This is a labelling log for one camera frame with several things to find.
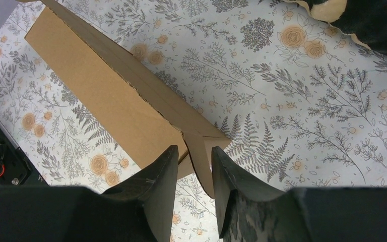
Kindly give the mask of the brown cardboard box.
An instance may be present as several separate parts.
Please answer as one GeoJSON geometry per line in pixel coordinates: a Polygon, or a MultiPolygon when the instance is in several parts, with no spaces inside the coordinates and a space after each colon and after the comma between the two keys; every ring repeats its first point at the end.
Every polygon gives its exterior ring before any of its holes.
{"type": "Polygon", "coordinates": [[[140,167],[176,145],[178,178],[195,173],[215,196],[211,150],[230,140],[131,53],[57,1],[26,41],[140,167]]]}

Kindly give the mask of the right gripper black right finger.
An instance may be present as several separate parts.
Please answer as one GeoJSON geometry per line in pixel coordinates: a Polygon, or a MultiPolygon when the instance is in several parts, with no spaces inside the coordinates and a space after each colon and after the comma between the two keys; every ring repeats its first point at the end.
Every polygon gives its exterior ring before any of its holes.
{"type": "Polygon", "coordinates": [[[281,191],[212,149],[219,237],[223,241],[387,241],[387,188],[281,191]]]}

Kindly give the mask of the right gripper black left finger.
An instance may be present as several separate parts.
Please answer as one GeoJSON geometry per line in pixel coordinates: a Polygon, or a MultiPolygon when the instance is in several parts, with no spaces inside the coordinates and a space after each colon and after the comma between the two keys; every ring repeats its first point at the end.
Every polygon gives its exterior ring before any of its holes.
{"type": "Polygon", "coordinates": [[[0,241],[169,241],[178,147],[98,194],[76,186],[0,186],[0,241]]]}

